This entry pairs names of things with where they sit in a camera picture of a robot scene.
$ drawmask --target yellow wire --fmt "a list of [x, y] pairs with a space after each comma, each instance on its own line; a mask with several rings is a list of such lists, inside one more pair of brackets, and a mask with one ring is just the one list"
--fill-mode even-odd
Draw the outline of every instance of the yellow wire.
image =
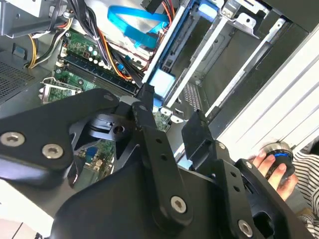
[[28, 36], [31, 39], [32, 50], [33, 50], [32, 59], [31, 59], [30, 65], [29, 65], [29, 68], [31, 68], [35, 64], [35, 60], [36, 60], [36, 47], [35, 47], [34, 39], [32, 38], [32, 36], [30, 34], [28, 34]]

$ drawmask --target ventilation grille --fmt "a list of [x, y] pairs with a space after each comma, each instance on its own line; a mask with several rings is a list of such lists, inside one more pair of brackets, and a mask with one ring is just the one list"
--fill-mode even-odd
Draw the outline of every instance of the ventilation grille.
[[196, 86], [187, 83], [186, 86], [184, 87], [184, 97], [185, 100], [194, 108], [194, 111], [200, 110], [199, 106], [199, 100], [198, 100], [198, 93]]
[[32, 80], [34, 80], [33, 76], [0, 62], [0, 102], [9, 94], [17, 94], [20, 88]]

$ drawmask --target wire bundle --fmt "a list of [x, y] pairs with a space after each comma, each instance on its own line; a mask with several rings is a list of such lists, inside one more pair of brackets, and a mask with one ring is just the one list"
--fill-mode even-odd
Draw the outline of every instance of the wire bundle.
[[83, 30], [97, 42], [102, 60], [106, 65], [112, 65], [114, 71], [125, 80], [131, 80], [131, 76], [124, 75], [118, 70], [114, 60], [113, 49], [106, 41], [104, 35], [97, 27], [96, 15], [93, 10], [87, 7], [84, 0], [67, 0], [70, 4], [76, 19], [79, 21]]
[[171, 0], [164, 0], [161, 2], [161, 4], [163, 5], [166, 14], [169, 18], [169, 26], [171, 25], [174, 17], [175, 17], [175, 10], [174, 10], [174, 6]]
[[66, 24], [64, 24], [63, 30], [58, 31], [53, 39], [52, 39], [52, 43], [49, 47], [49, 49], [46, 51], [46, 53], [44, 53], [41, 57], [39, 57], [38, 59], [36, 58], [37, 52], [38, 52], [38, 39], [33, 39], [32, 35], [29, 34], [29, 37], [31, 39], [32, 42], [32, 48], [33, 48], [33, 55], [32, 55], [32, 59], [31, 61], [26, 65], [27, 68], [34, 68], [35, 66], [37, 66], [38, 64], [46, 61], [47, 59], [49, 59], [51, 57], [51, 55], [53, 54], [55, 48], [57, 47], [59, 40], [62, 38], [62, 36], [70, 29], [71, 25], [72, 25], [72, 21], [73, 19], [69, 19], [67, 21]]

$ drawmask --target green circuit board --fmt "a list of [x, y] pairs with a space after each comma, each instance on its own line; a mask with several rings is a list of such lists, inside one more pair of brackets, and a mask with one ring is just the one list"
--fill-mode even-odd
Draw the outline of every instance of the green circuit board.
[[102, 61], [99, 48], [95, 42], [90, 41], [82, 34], [74, 30], [70, 30], [68, 33], [70, 34], [67, 38], [66, 46], [68, 51], [71, 51], [87, 60], [92, 58], [94, 60], [97, 60], [98, 62]]
[[[93, 83], [86, 81], [68, 71], [63, 71], [61, 69], [59, 69], [59, 71], [60, 71], [59, 73], [55, 72], [54, 74], [54, 78], [58, 82], [80, 88], [82, 92], [97, 88], [97, 86], [94, 85]], [[50, 88], [48, 102], [57, 101], [72, 95], [71, 90], [67, 90], [68, 87], [65, 84], [59, 84], [58, 82], [54, 82], [54, 81], [51, 81], [51, 82], [53, 85], [61, 86], [65, 89], [62, 90], [57, 88]]]
[[55, 72], [54, 77], [57, 81], [81, 88], [82, 91], [88, 91], [88, 90], [97, 88], [97, 86], [94, 85], [93, 83], [87, 80], [84, 80], [81, 77], [78, 77], [68, 71], [61, 70], [60, 73]]
[[161, 114], [160, 111], [153, 113], [156, 126], [159, 130], [167, 132], [170, 128], [170, 117], [164, 114]]

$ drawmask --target blue light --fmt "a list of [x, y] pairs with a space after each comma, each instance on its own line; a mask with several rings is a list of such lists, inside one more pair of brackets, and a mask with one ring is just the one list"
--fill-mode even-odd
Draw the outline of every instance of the blue light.
[[287, 155], [286, 153], [276, 153], [275, 157], [277, 156], [285, 156], [285, 157], [289, 157], [289, 155]]

